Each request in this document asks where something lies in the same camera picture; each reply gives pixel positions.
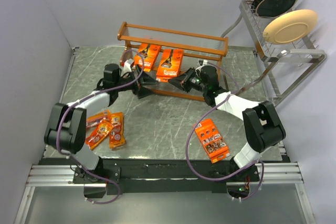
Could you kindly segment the aluminium frame rail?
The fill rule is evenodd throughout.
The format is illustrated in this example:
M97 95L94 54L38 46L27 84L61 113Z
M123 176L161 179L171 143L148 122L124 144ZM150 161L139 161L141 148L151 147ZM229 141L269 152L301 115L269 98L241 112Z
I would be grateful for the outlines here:
M209 110L204 102L122 92L113 111L125 113L127 144L97 149L118 180L114 186L84 184L74 166L51 149L33 167L23 198L22 223L314 223L296 163L267 154L264 181L254 195L231 200L229 181L197 178L185 160L192 125Z

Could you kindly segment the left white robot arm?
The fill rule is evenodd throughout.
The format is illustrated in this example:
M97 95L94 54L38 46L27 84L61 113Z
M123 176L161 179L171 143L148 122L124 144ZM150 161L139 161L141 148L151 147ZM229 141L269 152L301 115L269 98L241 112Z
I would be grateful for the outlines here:
M84 167L85 176L91 182L100 182L104 177L102 160L85 144L87 118L111 106L119 92L130 90L141 99L153 94L146 86L156 83L139 66L132 70L129 61L123 69L115 63L107 64L103 78L88 96L72 103L56 103L53 106L44 135L45 144Z

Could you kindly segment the beige plate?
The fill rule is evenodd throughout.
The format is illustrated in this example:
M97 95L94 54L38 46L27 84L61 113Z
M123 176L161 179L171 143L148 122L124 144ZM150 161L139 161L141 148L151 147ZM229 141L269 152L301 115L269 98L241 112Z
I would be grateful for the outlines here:
M318 14L310 9L294 10L274 19L262 36L272 44L288 44L310 33L318 22Z

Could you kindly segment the orange blister pack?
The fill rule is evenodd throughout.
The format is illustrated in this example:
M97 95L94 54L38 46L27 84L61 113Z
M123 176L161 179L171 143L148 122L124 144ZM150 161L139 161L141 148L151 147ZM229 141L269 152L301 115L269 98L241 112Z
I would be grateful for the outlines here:
M98 126L102 121L110 122L111 112L104 110L96 115L90 116L86 120L86 129Z
M123 113L111 113L109 119L112 125L112 130L109 134L109 147L114 149L125 144L125 138L123 136Z
M91 150L96 148L112 131L112 124L103 120L86 138L85 143Z

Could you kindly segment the orange blister pack rear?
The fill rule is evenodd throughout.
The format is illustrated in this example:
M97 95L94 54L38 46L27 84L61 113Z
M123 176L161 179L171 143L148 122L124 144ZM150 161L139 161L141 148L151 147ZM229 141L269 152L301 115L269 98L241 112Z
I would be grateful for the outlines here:
M90 116L86 120L86 129L98 126L102 121L110 122L111 112L104 110L96 115Z

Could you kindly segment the black base beam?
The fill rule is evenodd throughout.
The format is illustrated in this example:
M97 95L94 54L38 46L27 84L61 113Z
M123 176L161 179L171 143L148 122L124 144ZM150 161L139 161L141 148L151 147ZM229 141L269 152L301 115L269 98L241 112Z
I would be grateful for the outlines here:
M210 178L221 178L233 172L231 161L191 161L192 166L200 174ZM105 176L114 180L122 193L168 193L210 191L227 193L226 183L259 182L260 176L256 165L233 177L213 182L198 178L189 168L185 160L164 159L103 159ZM80 168L75 168L74 184L106 183L93 178Z

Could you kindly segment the orange blister pack middle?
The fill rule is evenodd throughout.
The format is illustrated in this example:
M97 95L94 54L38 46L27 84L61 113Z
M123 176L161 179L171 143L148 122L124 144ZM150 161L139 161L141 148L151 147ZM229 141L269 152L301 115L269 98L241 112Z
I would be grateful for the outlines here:
M114 149L125 144L125 138L123 136L123 113L111 113L109 119L112 125L112 130L109 134L109 147Z

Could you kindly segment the black plate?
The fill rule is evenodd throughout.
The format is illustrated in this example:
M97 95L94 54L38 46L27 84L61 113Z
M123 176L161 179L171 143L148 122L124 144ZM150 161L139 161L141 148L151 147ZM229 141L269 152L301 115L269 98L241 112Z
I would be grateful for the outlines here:
M297 0L254 0L251 10L259 17L277 17L291 9Z

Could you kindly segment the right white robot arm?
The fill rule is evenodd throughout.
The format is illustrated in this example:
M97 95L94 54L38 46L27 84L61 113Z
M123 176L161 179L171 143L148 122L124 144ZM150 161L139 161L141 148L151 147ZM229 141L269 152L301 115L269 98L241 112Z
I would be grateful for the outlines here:
M273 103L250 101L222 88L218 80L219 69L215 64L203 63L171 78L169 84L184 92L197 90L212 111L224 111L243 121L246 144L233 157L233 166L229 169L233 180L242 181L248 175L247 167L284 140L286 131Z

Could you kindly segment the orange blister pack left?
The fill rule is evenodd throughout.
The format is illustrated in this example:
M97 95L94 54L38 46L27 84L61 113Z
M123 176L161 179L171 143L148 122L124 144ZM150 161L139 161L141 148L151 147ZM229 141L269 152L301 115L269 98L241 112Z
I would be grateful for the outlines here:
M112 124L103 120L86 138L85 143L91 150L96 148L112 131Z

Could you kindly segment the metal dish rack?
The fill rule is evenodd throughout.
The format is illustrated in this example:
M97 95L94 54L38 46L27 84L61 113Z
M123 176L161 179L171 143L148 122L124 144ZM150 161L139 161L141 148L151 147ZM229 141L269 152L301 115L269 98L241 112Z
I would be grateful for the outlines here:
M261 64L258 68L260 76L251 83L244 85L237 92L237 95L262 83L268 98L270 98L275 105L278 105L304 79L306 79L318 65L326 60L327 53L324 50L318 49L307 35L300 38L297 42L290 42L289 44L276 45L267 42L263 37L263 29L266 25L270 24L275 17L260 16L257 13L257 4L255 3L255 0L241 1L239 9L240 15L238 19L222 33L221 37L226 37L229 32L243 20L254 42L255 49L253 50L253 55L256 57L256 61L260 61ZM310 66L297 77L284 92L280 92L278 85L276 84L276 79L271 72L272 69L280 63L297 64L298 67L305 64L309 64Z

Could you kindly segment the orange razor box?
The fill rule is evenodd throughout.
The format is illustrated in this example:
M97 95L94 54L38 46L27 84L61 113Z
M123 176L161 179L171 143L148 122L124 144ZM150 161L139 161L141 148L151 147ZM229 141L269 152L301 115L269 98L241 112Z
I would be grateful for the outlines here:
M156 80L158 82L168 82L171 78L179 75L183 52L183 49L163 50L163 55L156 71Z
M230 156L229 147L212 119L201 121L196 126L195 133L213 164Z
M141 44L138 48L138 53L134 56L134 64L143 67L144 71L150 72L156 59L161 51L161 46L153 44Z

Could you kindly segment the orange wooden shelf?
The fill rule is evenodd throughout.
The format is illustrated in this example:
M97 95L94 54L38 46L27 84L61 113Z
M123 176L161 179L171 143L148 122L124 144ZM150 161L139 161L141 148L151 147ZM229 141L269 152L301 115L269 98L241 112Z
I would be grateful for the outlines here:
M133 58L140 63L145 56L147 73L157 80L150 89L158 95L203 101L198 91L186 93L170 85L168 80L189 68L195 68L199 60L220 66L227 55L228 37L216 37L165 28L155 28L123 22L117 35L125 42L125 54L121 63Z

